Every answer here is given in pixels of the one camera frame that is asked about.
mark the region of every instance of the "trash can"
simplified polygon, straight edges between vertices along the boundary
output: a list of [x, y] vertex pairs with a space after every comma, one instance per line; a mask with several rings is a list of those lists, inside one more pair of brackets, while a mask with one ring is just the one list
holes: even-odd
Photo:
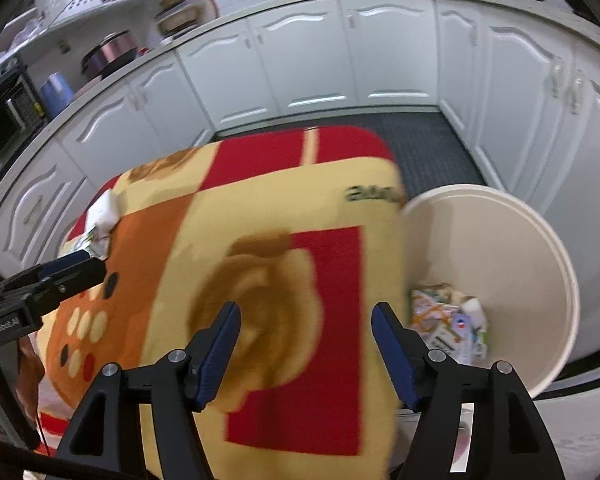
[[578, 283], [560, 238], [517, 198], [445, 186], [402, 210], [407, 290], [449, 283], [476, 296], [489, 323], [487, 361], [510, 362], [531, 397], [560, 373], [580, 318]]

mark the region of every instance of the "yellow stripe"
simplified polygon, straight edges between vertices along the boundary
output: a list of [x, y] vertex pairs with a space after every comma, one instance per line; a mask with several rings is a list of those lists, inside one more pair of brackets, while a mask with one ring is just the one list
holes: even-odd
[[304, 146], [302, 147], [302, 159], [300, 166], [315, 164], [318, 156], [318, 128], [307, 128], [304, 131]]

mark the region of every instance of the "white cabinet door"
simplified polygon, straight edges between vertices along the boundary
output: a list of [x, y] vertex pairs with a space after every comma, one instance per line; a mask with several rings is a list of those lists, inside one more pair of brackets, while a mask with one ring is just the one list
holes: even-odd
[[355, 106], [337, 0], [314, 0], [248, 18], [283, 115]]
[[42, 148], [0, 204], [0, 274], [53, 260], [96, 189], [55, 142]]
[[472, 154], [487, 182], [528, 200], [564, 108], [573, 37], [508, 10], [483, 7]]
[[213, 135], [198, 98], [173, 52], [133, 72], [129, 84], [169, 152], [205, 144]]
[[170, 153], [123, 81], [86, 105], [59, 138], [97, 189], [120, 173]]
[[475, 83], [478, 54], [478, 5], [460, 0], [438, 0], [438, 56], [440, 111], [464, 145], [470, 147], [474, 130]]
[[216, 130], [278, 115], [245, 20], [185, 43], [178, 55]]
[[530, 200], [562, 239], [580, 285], [581, 322], [571, 355], [600, 349], [600, 52], [578, 40], [567, 109]]
[[433, 0], [342, 0], [342, 6], [360, 105], [437, 104]]

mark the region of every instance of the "dark gray floor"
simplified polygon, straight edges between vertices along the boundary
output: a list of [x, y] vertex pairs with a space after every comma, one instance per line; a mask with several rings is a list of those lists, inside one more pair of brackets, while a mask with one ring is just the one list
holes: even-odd
[[352, 124], [372, 130], [394, 152], [407, 195], [448, 184], [484, 184], [464, 146], [440, 113], [404, 112], [332, 117], [270, 126], [240, 135]]

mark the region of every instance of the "human hand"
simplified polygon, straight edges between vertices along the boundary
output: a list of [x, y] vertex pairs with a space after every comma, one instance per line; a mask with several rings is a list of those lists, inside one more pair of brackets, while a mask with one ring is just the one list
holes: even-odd
[[[20, 338], [18, 350], [20, 352], [20, 368], [18, 370], [18, 379], [16, 380], [16, 395], [22, 404], [25, 414], [31, 420], [36, 420], [38, 412], [38, 385], [45, 376], [45, 367], [33, 349], [28, 336]], [[4, 431], [0, 426], [0, 434], [3, 433]]]

